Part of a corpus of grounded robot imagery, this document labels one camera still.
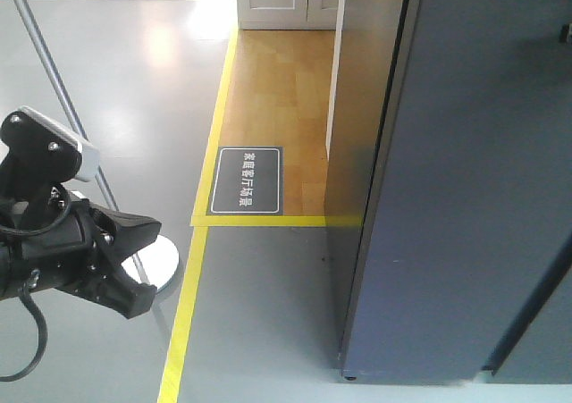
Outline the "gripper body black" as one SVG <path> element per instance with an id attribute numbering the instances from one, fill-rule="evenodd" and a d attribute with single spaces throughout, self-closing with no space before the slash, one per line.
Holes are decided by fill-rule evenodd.
<path id="1" fill-rule="evenodd" d="M 63 222 L 27 238 L 1 232 L 1 299 L 56 289 L 93 303 L 119 301 L 119 214 L 74 199 Z"/>

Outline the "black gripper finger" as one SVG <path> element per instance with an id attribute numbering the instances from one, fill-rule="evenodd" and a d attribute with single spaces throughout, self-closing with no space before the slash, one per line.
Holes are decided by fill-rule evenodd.
<path id="1" fill-rule="evenodd" d="M 91 207 L 93 219 L 104 248 L 108 248 L 114 264 L 121 264 L 156 241 L 162 224 L 148 216 L 118 212 L 101 206 Z"/>
<path id="2" fill-rule="evenodd" d="M 156 297 L 156 286 L 135 281 L 119 266 L 90 273 L 87 297 L 131 319 L 150 310 Z"/>

